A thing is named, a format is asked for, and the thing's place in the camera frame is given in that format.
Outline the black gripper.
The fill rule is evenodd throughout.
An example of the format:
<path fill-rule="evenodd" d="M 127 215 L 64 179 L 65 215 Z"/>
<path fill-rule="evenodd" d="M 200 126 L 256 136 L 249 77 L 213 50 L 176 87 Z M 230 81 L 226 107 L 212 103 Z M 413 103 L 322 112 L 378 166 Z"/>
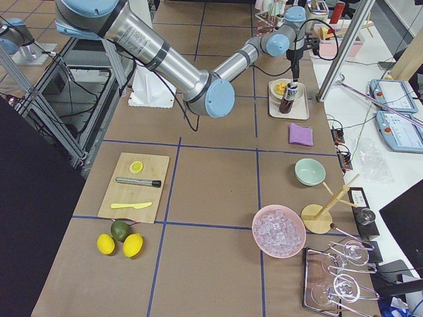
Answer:
<path fill-rule="evenodd" d="M 297 84 L 299 80 L 299 61 L 303 57 L 303 50 L 288 50 L 286 58 L 291 63 L 292 82 Z"/>

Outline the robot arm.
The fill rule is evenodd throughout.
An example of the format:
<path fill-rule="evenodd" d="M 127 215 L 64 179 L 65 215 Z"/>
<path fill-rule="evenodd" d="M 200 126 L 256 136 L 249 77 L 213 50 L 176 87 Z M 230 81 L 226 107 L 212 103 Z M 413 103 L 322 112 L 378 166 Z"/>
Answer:
<path fill-rule="evenodd" d="M 260 56 L 287 55 L 297 65 L 303 55 L 305 9 L 298 5 L 286 11 L 278 30 L 249 39 L 213 71 L 193 66 L 133 12 L 129 1 L 56 1 L 56 17 L 61 33 L 113 42 L 146 69 L 158 72 L 182 92 L 188 109 L 198 116 L 221 118 L 232 111 L 231 81 Z"/>
<path fill-rule="evenodd" d="M 10 18 L 1 23 L 1 48 L 8 55 L 29 64 L 42 57 L 44 52 L 20 18 Z"/>

